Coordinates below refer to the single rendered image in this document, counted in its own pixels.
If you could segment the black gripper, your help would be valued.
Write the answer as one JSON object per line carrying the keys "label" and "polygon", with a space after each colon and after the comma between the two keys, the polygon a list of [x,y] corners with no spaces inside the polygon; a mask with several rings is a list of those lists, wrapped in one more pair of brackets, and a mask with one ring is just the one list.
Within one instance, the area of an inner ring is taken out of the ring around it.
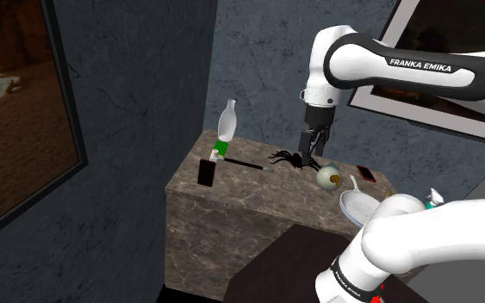
{"label": "black gripper", "polygon": [[309,129],[302,130],[299,142],[302,165],[309,164],[313,131],[319,132],[314,145],[314,154],[319,157],[322,156],[324,147],[329,140],[330,131],[328,129],[333,124],[335,112],[335,106],[330,108],[315,107],[309,104],[305,106],[304,121]]}

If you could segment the black toy spider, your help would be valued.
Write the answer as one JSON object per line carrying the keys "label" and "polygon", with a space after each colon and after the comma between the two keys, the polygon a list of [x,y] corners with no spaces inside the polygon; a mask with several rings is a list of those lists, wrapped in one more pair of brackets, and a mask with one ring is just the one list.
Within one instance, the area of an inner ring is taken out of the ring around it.
{"label": "black toy spider", "polygon": [[271,164],[277,164],[278,162],[281,162],[281,161],[287,161],[294,168],[297,168],[300,170],[302,170],[304,167],[309,167],[316,171],[319,171],[321,169],[321,166],[313,158],[310,158],[308,160],[308,163],[304,164],[302,162],[302,157],[297,152],[290,153],[289,151],[285,151],[285,150],[276,151],[269,156],[269,159],[274,159],[274,158],[276,159],[276,161],[271,162]]}

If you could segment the red phone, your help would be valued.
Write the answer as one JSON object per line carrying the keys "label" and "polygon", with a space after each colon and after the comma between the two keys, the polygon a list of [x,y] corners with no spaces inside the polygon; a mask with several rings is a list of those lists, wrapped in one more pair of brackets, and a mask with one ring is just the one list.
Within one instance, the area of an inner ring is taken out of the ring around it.
{"label": "red phone", "polygon": [[376,182],[376,179],[370,169],[361,165],[357,165],[357,169],[358,169],[358,173],[365,181]]}

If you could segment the black stick with pale ends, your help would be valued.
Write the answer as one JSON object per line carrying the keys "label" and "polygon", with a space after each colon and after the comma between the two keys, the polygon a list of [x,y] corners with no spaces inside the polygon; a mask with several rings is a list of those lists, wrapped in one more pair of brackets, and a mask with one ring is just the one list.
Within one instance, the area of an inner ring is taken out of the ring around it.
{"label": "black stick with pale ends", "polygon": [[216,149],[213,149],[211,151],[210,156],[209,156],[209,160],[213,161],[213,162],[217,162],[218,160],[222,160],[222,161],[227,162],[227,163],[237,164],[237,165],[253,168],[253,169],[256,169],[256,170],[264,170],[264,171],[269,171],[269,172],[274,171],[272,168],[269,168],[269,167],[264,167],[264,166],[257,165],[257,164],[250,164],[250,163],[239,161],[239,160],[236,160],[236,159],[225,158],[224,156],[221,156],[219,154],[219,151],[216,150]]}

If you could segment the white frying pan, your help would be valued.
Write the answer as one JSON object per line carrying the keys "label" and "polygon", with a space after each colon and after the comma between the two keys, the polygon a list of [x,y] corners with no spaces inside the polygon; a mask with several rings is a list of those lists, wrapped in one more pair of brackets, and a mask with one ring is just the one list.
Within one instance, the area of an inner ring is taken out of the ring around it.
{"label": "white frying pan", "polygon": [[381,202],[363,193],[353,175],[350,175],[353,189],[344,191],[339,197],[339,207],[353,224],[363,227],[380,206]]}

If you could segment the brown marble counter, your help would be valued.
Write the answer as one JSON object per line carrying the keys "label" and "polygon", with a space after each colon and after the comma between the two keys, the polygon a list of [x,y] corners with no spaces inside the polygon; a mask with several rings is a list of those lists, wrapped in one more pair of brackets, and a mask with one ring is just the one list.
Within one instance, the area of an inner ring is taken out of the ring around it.
{"label": "brown marble counter", "polygon": [[274,171],[220,161],[213,186],[202,186],[199,162],[216,140],[216,132],[203,131],[165,188],[168,288],[220,300],[229,280],[294,224],[353,239],[359,228],[339,208],[340,194],[353,189],[350,175],[379,201],[393,188],[381,172],[376,182],[367,182],[356,167],[340,164],[341,187],[325,191],[317,185],[316,170],[287,161],[271,164],[278,147],[242,138],[229,143],[227,157]]}

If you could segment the clear glass bottle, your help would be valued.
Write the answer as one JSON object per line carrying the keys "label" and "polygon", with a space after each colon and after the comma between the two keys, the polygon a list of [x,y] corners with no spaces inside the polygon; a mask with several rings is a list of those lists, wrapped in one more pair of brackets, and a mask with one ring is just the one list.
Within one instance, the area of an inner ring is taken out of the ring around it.
{"label": "clear glass bottle", "polygon": [[233,139],[236,126],[237,126],[237,115],[235,113],[236,101],[229,99],[227,101],[227,106],[222,112],[221,117],[218,121],[218,139],[223,142],[230,142]]}

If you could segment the black phone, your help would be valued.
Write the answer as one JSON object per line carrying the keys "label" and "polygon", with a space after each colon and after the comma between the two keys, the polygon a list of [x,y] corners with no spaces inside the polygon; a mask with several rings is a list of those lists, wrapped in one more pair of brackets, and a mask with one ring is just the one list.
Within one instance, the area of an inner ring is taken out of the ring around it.
{"label": "black phone", "polygon": [[197,176],[197,183],[202,186],[212,187],[215,179],[216,162],[201,159]]}

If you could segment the dark robot stand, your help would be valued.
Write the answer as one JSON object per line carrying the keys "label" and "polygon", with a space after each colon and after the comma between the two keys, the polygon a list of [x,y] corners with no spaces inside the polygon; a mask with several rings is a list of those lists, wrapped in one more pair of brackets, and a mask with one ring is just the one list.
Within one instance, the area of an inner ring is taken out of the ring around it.
{"label": "dark robot stand", "polygon": [[319,303],[315,278],[349,243],[293,225],[231,278],[223,303]]}

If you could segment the teal spray bottle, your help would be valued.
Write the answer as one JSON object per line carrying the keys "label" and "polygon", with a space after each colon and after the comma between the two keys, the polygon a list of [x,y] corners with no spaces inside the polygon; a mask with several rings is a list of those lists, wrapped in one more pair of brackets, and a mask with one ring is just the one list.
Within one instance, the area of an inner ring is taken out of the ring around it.
{"label": "teal spray bottle", "polygon": [[432,209],[445,204],[445,199],[434,188],[430,188],[430,193],[426,198],[427,198],[427,202],[425,204],[426,209]]}

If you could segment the white framed dark wall picture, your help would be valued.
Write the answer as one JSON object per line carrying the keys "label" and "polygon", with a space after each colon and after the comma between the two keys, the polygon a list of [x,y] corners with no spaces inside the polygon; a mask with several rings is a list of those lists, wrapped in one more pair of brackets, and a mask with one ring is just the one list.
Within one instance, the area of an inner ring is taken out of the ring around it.
{"label": "white framed dark wall picture", "polygon": [[[403,49],[443,53],[485,51],[485,0],[396,0],[380,40]],[[349,105],[485,139],[485,114],[442,98],[362,87]]]}

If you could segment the dark framed landscape wall picture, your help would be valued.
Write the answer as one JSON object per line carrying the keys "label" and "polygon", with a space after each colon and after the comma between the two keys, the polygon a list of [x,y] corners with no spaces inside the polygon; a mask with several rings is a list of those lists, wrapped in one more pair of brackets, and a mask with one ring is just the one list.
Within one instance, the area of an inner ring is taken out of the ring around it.
{"label": "dark framed landscape wall picture", "polygon": [[87,163],[53,0],[0,0],[0,230]]}

